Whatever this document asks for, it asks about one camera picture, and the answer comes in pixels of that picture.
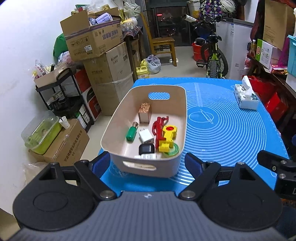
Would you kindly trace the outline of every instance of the plastic storage basket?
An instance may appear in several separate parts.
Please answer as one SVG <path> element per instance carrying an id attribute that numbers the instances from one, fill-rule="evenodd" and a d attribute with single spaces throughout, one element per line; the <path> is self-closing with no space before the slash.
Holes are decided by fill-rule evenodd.
<path id="1" fill-rule="evenodd" d="M 288 35 L 290 38 L 288 72 L 296 77 L 296 38 Z"/>
<path id="2" fill-rule="evenodd" d="M 59 118 L 48 110 L 36 116 L 23 130 L 21 137 L 26 147 L 43 155 L 61 129 Z"/>
<path id="3" fill-rule="evenodd" d="M 169 96 L 168 99 L 152 99 L 149 96 Z M 126 141 L 126 133 L 134 121 L 139 123 L 138 111 L 141 103 L 151 104 L 152 116 L 149 124 L 139 124 L 133 143 Z M 177 126 L 174 140 L 179 146 L 179 153 L 165 158 L 156 152 L 156 160 L 135 159 L 138 155 L 139 130 L 149 129 L 157 117 L 169 116 L 168 125 Z M 185 89 L 173 85 L 147 85 L 132 88 L 115 110 L 101 139 L 101 146 L 108 151 L 114 164 L 124 172 L 153 177 L 172 177 L 178 172 L 181 154 L 184 149 L 187 123 L 187 101 Z"/>

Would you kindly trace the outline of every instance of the green tape roll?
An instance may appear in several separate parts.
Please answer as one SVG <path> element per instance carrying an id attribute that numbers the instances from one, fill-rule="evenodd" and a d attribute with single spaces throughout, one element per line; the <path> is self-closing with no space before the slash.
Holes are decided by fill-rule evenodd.
<path id="1" fill-rule="evenodd" d="M 176 143 L 174 143 L 174 146 L 173 148 L 170 148 L 170 151 L 169 152 L 164 152 L 164 156 L 166 157 L 172 157 L 172 156 L 175 156 L 179 153 L 179 147 Z"/>

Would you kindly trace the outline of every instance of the red box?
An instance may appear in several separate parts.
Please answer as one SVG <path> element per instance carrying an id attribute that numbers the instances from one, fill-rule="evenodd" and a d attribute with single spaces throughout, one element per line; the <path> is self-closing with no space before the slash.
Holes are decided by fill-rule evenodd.
<path id="1" fill-rule="evenodd" d="M 279 98 L 277 93 L 274 93 L 271 99 L 265 104 L 265 108 L 276 123 L 287 111 L 288 105 L 283 99 Z"/>
<path id="2" fill-rule="evenodd" d="M 78 71 L 75 74 L 75 78 L 80 88 L 83 99 L 87 105 L 87 108 L 91 113 L 91 117 L 95 121 L 98 118 L 99 113 L 101 112 L 101 108 L 91 87 L 91 83 L 85 69 Z"/>
<path id="3" fill-rule="evenodd" d="M 276 86 L 268 81 L 264 82 L 255 76 L 248 76 L 253 91 L 259 96 L 263 104 L 272 97 L 276 91 Z"/>

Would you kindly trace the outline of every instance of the green bag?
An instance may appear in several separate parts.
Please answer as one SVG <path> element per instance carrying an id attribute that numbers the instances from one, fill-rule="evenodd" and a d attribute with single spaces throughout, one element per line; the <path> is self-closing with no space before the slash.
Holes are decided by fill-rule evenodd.
<path id="1" fill-rule="evenodd" d="M 68 51 L 68 47 L 66 44 L 65 36 L 64 34 L 61 34 L 57 37 L 56 42 L 54 44 L 53 56 L 59 58 L 60 54 L 66 51 Z"/>

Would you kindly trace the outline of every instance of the white refrigerator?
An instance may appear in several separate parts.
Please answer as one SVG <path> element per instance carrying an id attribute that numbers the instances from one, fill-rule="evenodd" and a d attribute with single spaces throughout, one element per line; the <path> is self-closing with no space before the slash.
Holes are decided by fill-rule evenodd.
<path id="1" fill-rule="evenodd" d="M 243 75 L 247 74 L 244 63 L 252 27 L 253 23 L 232 18 L 216 23 L 216 34 L 222 37 L 218 47 L 224 53 L 229 67 L 227 79 L 242 80 Z"/>

